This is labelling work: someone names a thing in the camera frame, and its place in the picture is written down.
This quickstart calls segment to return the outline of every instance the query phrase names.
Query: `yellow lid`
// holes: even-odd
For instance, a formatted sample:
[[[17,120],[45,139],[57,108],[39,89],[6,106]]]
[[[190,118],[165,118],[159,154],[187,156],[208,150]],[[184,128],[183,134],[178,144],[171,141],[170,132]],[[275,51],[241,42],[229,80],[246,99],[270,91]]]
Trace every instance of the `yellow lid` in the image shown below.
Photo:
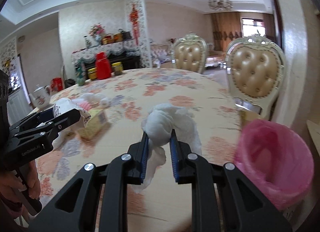
[[[116,63],[112,63],[111,66],[116,67],[116,66],[120,66],[121,64],[122,64],[121,62],[116,62]]]
[[[96,71],[97,71],[97,68],[92,68],[92,69],[88,70],[88,73],[94,73]]]

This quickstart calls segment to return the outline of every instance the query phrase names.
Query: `flower vase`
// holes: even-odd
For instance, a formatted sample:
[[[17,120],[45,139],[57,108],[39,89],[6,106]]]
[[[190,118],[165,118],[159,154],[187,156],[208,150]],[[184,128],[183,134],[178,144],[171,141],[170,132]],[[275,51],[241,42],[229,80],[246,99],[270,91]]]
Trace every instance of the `flower vase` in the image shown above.
[[[102,37],[99,34],[96,34],[94,39],[98,43],[98,45],[101,45]]]

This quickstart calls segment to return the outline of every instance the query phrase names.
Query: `yellow box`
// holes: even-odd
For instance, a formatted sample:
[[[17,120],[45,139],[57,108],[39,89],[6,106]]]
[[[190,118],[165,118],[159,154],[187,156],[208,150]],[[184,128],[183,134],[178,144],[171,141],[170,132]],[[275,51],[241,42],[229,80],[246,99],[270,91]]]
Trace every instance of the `yellow box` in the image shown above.
[[[79,129],[77,132],[81,138],[91,140],[108,122],[103,109],[90,109],[91,119],[86,128]]]

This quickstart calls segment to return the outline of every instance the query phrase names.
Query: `bolt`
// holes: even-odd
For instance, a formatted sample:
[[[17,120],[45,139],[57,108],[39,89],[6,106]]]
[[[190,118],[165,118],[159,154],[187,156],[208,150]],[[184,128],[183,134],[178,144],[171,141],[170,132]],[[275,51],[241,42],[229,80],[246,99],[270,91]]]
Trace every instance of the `bolt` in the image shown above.
[[[191,154],[188,154],[188,159],[189,160],[195,160],[198,158],[198,155],[194,154],[194,153],[191,153]]]
[[[121,155],[121,159],[122,159],[123,161],[128,161],[128,160],[131,159],[131,155],[129,155],[129,154]]]
[[[229,171],[232,171],[235,169],[235,165],[233,163],[226,163],[224,167]]]
[[[94,165],[92,163],[87,163],[85,166],[84,166],[84,169],[86,171],[91,171],[92,169],[94,168]]]

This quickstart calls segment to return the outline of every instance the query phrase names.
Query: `pink trash bin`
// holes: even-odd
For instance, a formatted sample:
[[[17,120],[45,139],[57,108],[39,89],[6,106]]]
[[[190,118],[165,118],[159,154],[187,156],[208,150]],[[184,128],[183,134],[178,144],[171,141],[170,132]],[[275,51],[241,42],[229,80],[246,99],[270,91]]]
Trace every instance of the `pink trash bin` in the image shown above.
[[[261,119],[243,129],[235,165],[278,210],[303,199],[314,171],[312,154],[298,134]]]

